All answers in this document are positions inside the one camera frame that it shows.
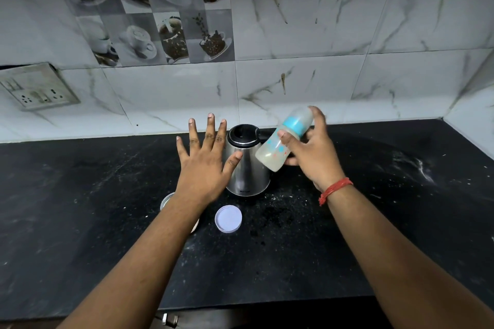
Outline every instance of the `left forearm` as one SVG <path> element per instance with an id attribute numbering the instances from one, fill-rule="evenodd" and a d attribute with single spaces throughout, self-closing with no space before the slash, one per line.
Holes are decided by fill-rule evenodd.
<path id="1" fill-rule="evenodd" d="M 121 261 L 59 326 L 149 328 L 201 206 L 172 198 Z"/>

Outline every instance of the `hand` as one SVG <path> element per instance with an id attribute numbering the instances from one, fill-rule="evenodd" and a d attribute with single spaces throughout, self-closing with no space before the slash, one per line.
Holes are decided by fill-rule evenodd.
<path id="1" fill-rule="evenodd" d="M 202 147 L 197 135 L 196 122 L 194 119 L 189 120 L 190 156 L 185 150 L 182 138 L 177 137 L 182 170 L 174 197 L 206 207 L 226 188 L 233 170 L 242 158 L 242 152 L 234 152 L 223 167 L 221 154 L 225 145 L 226 120 L 221 120 L 216 138 L 214 133 L 214 114 L 210 113 L 207 116 L 206 136 Z"/>
<path id="2" fill-rule="evenodd" d="M 309 178 L 316 188 L 324 192 L 333 183 L 345 177 L 343 169 L 338 160 L 326 131 L 326 118 L 318 107 L 310 106 L 314 115 L 313 129 L 306 133 L 307 143 L 302 143 L 290 133 L 283 130 L 278 131 L 281 142 L 286 145 L 295 155 L 285 161 L 286 165 L 299 165 L 300 169 Z"/>

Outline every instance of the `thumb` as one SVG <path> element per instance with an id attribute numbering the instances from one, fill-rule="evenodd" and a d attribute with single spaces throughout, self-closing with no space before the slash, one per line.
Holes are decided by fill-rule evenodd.
<path id="1" fill-rule="evenodd" d="M 281 142 L 285 146 L 287 146 L 290 149 L 290 151 L 293 152 L 295 155 L 297 155 L 297 153 L 302 149 L 302 142 L 300 142 L 297 138 L 295 138 L 290 133 L 284 130 L 279 130 L 278 137 L 280 137 Z"/>
<path id="2" fill-rule="evenodd" d="M 230 179 L 230 177 L 233 174 L 233 171 L 237 167 L 237 165 L 240 162 L 240 159 L 242 158 L 244 154 L 242 151 L 236 151 L 230 155 L 228 160 L 225 163 L 225 166 L 223 167 L 223 174 Z"/>

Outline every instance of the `kettle handle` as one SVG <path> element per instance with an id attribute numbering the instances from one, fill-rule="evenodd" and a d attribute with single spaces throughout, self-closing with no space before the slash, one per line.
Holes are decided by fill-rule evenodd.
<path id="1" fill-rule="evenodd" d="M 257 129 L 256 130 L 256 135 L 257 135 L 257 138 L 259 139 L 259 141 L 261 143 L 264 143 L 265 141 L 267 141 L 269 139 L 269 137 L 271 135 L 273 135 L 273 133 L 270 132 L 269 130 Z"/>

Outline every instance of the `stainless steel kettle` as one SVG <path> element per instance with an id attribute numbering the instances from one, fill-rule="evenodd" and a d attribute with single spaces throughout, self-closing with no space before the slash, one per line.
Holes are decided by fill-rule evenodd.
<path id="1" fill-rule="evenodd" d="M 268 138 L 269 135 L 264 136 L 254 125 L 240 124 L 231 128 L 223 150 L 223 163 L 235 151 L 242 151 L 244 156 L 226 186 L 228 191 L 241 197 L 250 197 L 262 193 L 268 187 L 270 171 L 255 158 L 261 142 Z"/>

